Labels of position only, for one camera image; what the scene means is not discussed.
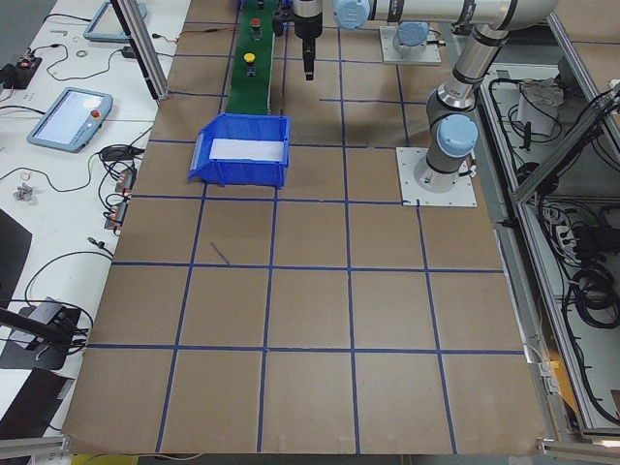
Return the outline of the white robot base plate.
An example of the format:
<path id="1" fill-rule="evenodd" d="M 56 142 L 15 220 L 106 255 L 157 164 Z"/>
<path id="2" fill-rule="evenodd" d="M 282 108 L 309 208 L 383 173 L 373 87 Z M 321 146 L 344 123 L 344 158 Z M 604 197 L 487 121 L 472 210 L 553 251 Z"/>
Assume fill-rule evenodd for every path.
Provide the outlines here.
<path id="1" fill-rule="evenodd" d="M 455 173 L 427 165 L 425 147 L 397 147 L 401 202 L 405 206 L 477 207 L 473 176 L 466 162 Z"/>

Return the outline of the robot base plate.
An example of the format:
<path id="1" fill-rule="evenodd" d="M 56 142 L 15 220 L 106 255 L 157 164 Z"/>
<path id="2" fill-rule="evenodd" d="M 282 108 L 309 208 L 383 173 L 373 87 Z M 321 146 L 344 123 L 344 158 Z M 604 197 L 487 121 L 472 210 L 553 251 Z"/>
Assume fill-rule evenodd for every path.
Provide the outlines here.
<path id="1" fill-rule="evenodd" d="M 440 50 L 433 33 L 427 40 L 416 46 L 408 46 L 399 42 L 396 26 L 381 26 L 380 39 L 383 62 L 393 65 L 439 66 L 442 62 Z"/>

